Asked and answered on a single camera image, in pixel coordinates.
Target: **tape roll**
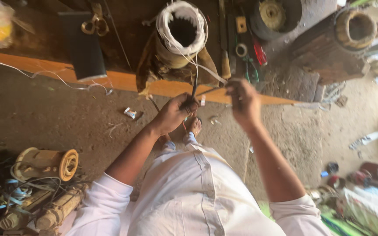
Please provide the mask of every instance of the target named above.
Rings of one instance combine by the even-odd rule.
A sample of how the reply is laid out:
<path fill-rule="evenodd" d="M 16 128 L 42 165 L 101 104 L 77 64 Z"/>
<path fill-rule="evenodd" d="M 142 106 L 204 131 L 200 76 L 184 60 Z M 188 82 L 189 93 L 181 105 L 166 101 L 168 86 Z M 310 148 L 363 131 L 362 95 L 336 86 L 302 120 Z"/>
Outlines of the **tape roll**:
<path fill-rule="evenodd" d="M 236 54 L 239 56 L 239 57 L 244 57 L 247 55 L 247 46 L 244 44 L 244 43 L 239 43 L 237 46 L 236 46 Z"/>

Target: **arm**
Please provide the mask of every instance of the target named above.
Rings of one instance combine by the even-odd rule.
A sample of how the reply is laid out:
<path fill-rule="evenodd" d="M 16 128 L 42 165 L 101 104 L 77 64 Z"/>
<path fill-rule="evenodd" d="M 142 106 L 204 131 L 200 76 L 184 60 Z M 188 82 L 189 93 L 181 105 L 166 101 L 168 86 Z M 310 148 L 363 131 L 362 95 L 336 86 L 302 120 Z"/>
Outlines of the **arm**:
<path fill-rule="evenodd" d="M 186 117 L 196 113 L 197 109 L 197 101 L 192 101 L 188 93 L 170 99 L 159 114 L 136 135 L 106 169 L 106 174 L 124 184 L 132 185 L 155 141 L 161 135 L 175 130 Z"/>
<path fill-rule="evenodd" d="M 255 151 L 262 181 L 276 223 L 286 235 L 331 235 L 320 221 L 320 211 L 306 195 L 297 175 L 260 121 L 260 98 L 246 80 L 230 81 L 233 114 L 247 133 Z"/>
<path fill-rule="evenodd" d="M 175 130 L 198 108 L 187 93 L 181 94 L 161 109 L 106 169 L 102 177 L 93 182 L 78 210 L 68 236 L 119 235 L 119 214 L 124 212 L 134 183 L 154 143 L 164 134 Z"/>
<path fill-rule="evenodd" d="M 304 196 L 301 181 L 260 120 L 261 104 L 255 88 L 247 80 L 236 80 L 227 84 L 227 90 L 232 97 L 234 118 L 252 142 L 269 200 L 291 201 Z"/>

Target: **concrete floor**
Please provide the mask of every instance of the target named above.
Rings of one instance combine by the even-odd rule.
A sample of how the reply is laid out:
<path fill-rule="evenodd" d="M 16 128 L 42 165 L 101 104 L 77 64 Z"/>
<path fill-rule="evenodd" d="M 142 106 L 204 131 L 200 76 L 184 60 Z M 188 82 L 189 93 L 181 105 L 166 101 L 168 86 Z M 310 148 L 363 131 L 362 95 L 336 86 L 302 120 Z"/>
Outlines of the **concrete floor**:
<path fill-rule="evenodd" d="M 360 147 L 362 159 L 348 145 L 378 130 L 378 86 L 370 78 L 351 80 L 344 90 L 349 100 L 344 108 L 332 106 L 329 112 L 307 110 L 291 105 L 265 106 L 262 119 L 305 185 L 316 187 L 328 161 L 340 164 L 340 174 L 356 170 L 363 161 L 378 162 L 378 141 Z M 155 96 L 162 107 L 168 98 Z M 126 107 L 144 112 L 136 122 L 123 114 Z M 114 91 L 106 96 L 103 88 L 89 92 L 67 87 L 61 81 L 38 76 L 35 79 L 0 66 L 0 142 L 19 153 L 28 147 L 79 152 L 80 163 L 90 179 L 97 178 L 126 147 L 142 127 L 156 115 L 154 106 L 138 100 L 133 92 Z M 218 115 L 222 125 L 207 120 Z M 203 129 L 198 141 L 215 148 L 228 161 L 257 200 L 266 199 L 250 143 L 233 120 L 231 107 L 207 102 L 199 110 Z M 108 123 L 120 124 L 112 131 Z M 171 134 L 181 148 L 184 134 L 180 126 Z M 144 172 L 159 152 L 156 145 L 135 184 L 138 196 Z"/>

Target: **person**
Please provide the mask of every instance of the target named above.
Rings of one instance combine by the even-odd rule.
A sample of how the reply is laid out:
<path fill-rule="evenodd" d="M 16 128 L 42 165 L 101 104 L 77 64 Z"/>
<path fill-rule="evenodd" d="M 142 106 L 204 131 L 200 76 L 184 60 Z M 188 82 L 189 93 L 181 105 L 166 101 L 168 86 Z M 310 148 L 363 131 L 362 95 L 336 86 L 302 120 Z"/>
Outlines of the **person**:
<path fill-rule="evenodd" d="M 262 124 L 255 88 L 246 80 L 226 87 L 234 118 L 252 142 L 275 222 L 261 212 L 231 166 L 214 149 L 197 143 L 199 119 L 193 119 L 184 137 L 186 149 L 176 150 L 167 134 L 196 116 L 198 108 L 185 93 L 171 99 L 92 183 L 67 236 L 119 235 L 131 186 L 160 136 L 164 149 L 145 174 L 128 235 L 331 235 Z"/>

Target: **wooden handle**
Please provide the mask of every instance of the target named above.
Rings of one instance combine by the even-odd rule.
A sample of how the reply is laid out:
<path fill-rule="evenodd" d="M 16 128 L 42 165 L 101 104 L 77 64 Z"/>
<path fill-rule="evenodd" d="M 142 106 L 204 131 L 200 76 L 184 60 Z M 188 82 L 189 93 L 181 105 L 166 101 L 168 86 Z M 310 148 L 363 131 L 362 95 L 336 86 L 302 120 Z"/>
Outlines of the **wooden handle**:
<path fill-rule="evenodd" d="M 223 61 L 221 63 L 221 77 L 223 79 L 231 78 L 230 62 L 228 61 L 228 52 L 223 51 Z"/>

